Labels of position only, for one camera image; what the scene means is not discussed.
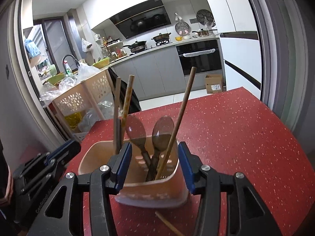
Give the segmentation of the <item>hanging steamer rack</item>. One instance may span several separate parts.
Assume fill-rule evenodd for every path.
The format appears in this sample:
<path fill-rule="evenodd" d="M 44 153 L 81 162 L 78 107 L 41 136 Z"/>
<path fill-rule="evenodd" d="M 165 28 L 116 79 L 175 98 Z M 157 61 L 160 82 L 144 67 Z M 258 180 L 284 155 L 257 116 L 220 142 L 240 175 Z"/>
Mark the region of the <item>hanging steamer rack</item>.
<path fill-rule="evenodd" d="M 190 25 L 186 23 L 182 17 L 175 12 L 175 31 L 177 32 L 178 35 L 180 36 L 187 36 L 191 32 Z"/>

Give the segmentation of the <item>steel spoon dark handle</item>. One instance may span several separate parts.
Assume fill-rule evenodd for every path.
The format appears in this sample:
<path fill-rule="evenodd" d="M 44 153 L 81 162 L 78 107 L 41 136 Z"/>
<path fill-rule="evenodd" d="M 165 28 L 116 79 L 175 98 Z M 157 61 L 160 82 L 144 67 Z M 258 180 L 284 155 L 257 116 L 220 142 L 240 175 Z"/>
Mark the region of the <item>steel spoon dark handle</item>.
<path fill-rule="evenodd" d="M 154 154 L 151 158 L 152 175 L 148 177 L 147 174 L 146 182 L 152 181 L 156 177 L 160 154 L 166 151 L 173 129 L 174 122 L 169 116 L 163 116 L 155 123 L 152 132 L 152 143 L 154 147 Z"/>

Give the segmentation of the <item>pot with lid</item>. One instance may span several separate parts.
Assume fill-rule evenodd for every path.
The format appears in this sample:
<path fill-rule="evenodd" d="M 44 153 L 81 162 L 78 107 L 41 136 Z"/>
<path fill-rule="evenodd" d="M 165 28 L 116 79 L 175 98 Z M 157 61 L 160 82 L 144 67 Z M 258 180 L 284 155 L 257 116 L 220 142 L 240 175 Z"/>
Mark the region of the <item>pot with lid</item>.
<path fill-rule="evenodd" d="M 159 33 L 157 36 L 154 36 L 152 40 L 155 41 L 157 46 L 160 44 L 168 44 L 170 43 L 170 35 L 170 32 L 166 34 Z"/>

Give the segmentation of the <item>small saucepan on counter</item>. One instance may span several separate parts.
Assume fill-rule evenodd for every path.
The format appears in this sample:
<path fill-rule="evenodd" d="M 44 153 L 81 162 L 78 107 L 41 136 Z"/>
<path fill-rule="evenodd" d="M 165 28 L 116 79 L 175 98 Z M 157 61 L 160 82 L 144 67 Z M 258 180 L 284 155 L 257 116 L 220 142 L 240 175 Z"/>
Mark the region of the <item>small saucepan on counter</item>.
<path fill-rule="evenodd" d="M 197 31 L 192 31 L 193 36 L 196 37 L 207 37 L 207 36 L 216 36 L 217 34 L 213 30 L 208 29 L 199 29 Z"/>

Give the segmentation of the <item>pink plastic storage rack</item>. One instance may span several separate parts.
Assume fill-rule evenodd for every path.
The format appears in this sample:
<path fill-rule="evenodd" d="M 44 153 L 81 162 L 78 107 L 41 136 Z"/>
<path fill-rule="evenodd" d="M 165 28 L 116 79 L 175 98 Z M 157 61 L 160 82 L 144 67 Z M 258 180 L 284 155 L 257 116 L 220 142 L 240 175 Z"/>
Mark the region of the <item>pink plastic storage rack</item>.
<path fill-rule="evenodd" d="M 97 120 L 105 120 L 99 104 L 112 94 L 113 82 L 108 69 L 101 71 L 70 88 L 52 100 L 57 118 L 70 137 L 82 141 L 88 131 L 80 130 L 78 124 L 88 110 L 92 110 Z"/>

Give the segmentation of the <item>cardboard box on floor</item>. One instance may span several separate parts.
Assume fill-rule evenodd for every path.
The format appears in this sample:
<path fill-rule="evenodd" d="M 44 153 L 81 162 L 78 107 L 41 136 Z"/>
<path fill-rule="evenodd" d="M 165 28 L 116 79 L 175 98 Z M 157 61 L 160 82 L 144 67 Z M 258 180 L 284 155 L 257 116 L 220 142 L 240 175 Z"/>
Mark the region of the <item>cardboard box on floor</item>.
<path fill-rule="evenodd" d="M 207 74 L 205 85 L 208 94 L 220 93 L 223 91 L 223 76 L 221 74 Z"/>

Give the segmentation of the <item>black built-in oven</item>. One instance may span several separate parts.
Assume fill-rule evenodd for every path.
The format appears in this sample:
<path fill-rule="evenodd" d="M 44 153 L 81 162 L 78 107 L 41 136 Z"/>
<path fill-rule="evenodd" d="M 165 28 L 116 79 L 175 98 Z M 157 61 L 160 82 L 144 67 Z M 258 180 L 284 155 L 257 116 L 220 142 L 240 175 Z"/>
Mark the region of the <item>black built-in oven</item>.
<path fill-rule="evenodd" d="M 188 76 L 192 67 L 196 73 L 221 70 L 221 58 L 217 40 L 197 41 L 176 47 L 182 70 Z"/>

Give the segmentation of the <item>black kitchen faucet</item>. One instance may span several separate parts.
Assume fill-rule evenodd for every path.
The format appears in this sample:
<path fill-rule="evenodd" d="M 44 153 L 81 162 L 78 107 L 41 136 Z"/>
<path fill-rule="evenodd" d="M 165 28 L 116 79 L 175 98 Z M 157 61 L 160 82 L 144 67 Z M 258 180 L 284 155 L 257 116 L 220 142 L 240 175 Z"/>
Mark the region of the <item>black kitchen faucet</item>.
<path fill-rule="evenodd" d="M 62 59 L 62 65 L 66 74 L 74 74 L 79 69 L 79 61 L 72 54 L 67 54 Z"/>

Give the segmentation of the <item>black wok on stove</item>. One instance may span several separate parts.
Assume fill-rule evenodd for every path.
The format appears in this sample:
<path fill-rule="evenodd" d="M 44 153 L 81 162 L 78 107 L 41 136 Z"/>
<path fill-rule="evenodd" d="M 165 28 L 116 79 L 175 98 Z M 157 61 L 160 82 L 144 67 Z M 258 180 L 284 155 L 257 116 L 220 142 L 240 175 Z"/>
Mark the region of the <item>black wok on stove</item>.
<path fill-rule="evenodd" d="M 131 53 L 139 53 L 147 49 L 146 41 L 136 41 L 131 45 L 124 45 Z"/>

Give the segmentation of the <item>black range hood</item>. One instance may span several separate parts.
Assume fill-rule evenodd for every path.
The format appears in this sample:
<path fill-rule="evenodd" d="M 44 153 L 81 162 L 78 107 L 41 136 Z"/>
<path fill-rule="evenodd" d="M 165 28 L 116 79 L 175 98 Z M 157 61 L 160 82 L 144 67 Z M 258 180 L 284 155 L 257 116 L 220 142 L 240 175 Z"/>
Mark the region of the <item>black range hood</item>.
<path fill-rule="evenodd" d="M 121 34 L 129 39 L 171 24 L 162 0 L 148 0 L 110 17 Z"/>

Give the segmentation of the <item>dark hanging garment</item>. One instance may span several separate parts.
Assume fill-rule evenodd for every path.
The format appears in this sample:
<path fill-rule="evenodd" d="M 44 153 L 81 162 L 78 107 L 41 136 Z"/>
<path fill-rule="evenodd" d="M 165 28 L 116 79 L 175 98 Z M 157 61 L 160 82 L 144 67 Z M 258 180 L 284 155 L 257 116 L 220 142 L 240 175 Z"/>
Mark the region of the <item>dark hanging garment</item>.
<path fill-rule="evenodd" d="M 108 73 L 110 75 L 110 78 L 112 80 L 114 87 L 116 87 L 116 80 L 118 78 L 118 75 L 113 71 L 113 69 L 111 67 L 108 68 Z M 121 101 L 122 105 L 124 104 L 126 90 L 127 90 L 127 83 L 124 82 L 123 80 L 121 80 L 120 101 Z M 138 97 L 137 97 L 135 91 L 133 90 L 131 100 L 130 100 L 128 114 L 141 112 L 141 111 L 142 111 L 142 109 L 140 107 Z"/>

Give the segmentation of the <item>white plastic bag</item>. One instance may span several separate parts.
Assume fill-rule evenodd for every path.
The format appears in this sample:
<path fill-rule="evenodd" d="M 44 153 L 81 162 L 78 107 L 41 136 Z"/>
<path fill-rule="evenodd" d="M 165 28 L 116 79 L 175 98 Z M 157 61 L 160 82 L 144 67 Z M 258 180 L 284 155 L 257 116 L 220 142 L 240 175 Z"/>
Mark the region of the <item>white plastic bag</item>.
<path fill-rule="evenodd" d="M 90 43 L 89 41 L 82 38 L 81 39 L 81 47 L 82 47 L 82 51 L 84 53 L 88 53 L 88 52 L 90 52 L 90 49 L 92 48 L 92 43 Z"/>

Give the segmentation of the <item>round black trivet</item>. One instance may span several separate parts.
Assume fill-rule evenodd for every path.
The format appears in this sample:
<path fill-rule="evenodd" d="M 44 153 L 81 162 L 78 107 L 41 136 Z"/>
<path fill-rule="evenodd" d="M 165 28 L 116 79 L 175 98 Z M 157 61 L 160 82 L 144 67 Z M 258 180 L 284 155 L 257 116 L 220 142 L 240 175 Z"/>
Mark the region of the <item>round black trivet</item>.
<path fill-rule="evenodd" d="M 207 27 L 208 29 L 216 26 L 214 16 L 209 10 L 201 9 L 197 11 L 196 18 L 200 24 Z"/>

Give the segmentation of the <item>wooden chopstick patterned end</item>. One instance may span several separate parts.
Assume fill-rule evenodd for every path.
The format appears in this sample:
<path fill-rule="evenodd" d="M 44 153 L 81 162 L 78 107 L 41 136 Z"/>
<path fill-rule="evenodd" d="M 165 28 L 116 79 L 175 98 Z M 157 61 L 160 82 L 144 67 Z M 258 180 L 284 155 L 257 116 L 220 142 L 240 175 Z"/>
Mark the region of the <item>wooden chopstick patterned end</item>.
<path fill-rule="evenodd" d="M 130 101 L 132 97 L 133 81 L 134 81 L 134 75 L 130 75 L 128 84 L 127 84 L 126 93 L 125 93 L 123 113 L 122 113 L 122 118 L 121 118 L 121 130 L 120 130 L 120 133 L 121 133 L 120 144 L 121 145 L 123 145 L 123 140 L 124 140 L 125 126 L 127 123 L 127 116 L 128 116 Z"/>

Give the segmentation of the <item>white refrigerator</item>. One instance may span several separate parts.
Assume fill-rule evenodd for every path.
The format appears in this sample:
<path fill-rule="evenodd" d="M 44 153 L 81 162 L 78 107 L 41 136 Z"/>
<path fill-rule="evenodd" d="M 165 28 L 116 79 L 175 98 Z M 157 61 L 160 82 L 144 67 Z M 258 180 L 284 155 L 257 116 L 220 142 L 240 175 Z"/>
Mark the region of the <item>white refrigerator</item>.
<path fill-rule="evenodd" d="M 226 89 L 245 88 L 260 99 L 262 55 L 249 0 L 207 0 L 220 36 Z"/>

